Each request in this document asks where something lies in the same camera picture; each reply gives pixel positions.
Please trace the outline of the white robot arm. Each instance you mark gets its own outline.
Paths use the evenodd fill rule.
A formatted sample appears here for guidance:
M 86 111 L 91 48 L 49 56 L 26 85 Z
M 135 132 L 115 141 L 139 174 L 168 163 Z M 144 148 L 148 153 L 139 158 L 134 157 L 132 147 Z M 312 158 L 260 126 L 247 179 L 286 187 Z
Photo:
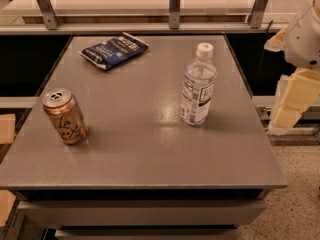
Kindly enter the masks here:
M 320 96 L 320 0 L 309 0 L 264 48 L 283 51 L 285 61 L 296 67 L 277 83 L 268 124 L 270 134 L 285 135 Z

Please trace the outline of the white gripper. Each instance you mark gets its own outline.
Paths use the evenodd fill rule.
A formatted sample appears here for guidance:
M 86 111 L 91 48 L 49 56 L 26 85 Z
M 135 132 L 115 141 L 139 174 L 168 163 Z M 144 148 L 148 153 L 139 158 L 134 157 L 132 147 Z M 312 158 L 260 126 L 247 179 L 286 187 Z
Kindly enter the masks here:
M 276 87 L 268 131 L 284 135 L 320 96 L 320 16 L 315 5 L 303 8 L 288 28 L 266 41 L 264 48 L 285 50 L 286 61 L 301 67 L 290 76 L 282 75 Z

